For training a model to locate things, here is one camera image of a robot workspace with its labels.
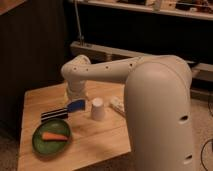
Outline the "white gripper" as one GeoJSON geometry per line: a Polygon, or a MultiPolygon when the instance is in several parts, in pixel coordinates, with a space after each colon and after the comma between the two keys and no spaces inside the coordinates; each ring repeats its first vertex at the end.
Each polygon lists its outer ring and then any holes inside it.
{"type": "Polygon", "coordinates": [[[69,82],[67,84],[66,92],[68,99],[73,101],[67,105],[67,110],[69,113],[85,109],[85,81],[69,82]]]}

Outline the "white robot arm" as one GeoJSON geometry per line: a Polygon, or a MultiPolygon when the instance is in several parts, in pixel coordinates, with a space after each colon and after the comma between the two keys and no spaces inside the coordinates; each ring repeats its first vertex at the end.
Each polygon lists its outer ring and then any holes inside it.
{"type": "Polygon", "coordinates": [[[190,114],[192,73],[173,55],[93,64],[79,55],[62,66],[71,102],[88,80],[124,85],[124,109],[136,171],[196,171],[190,114]]]}

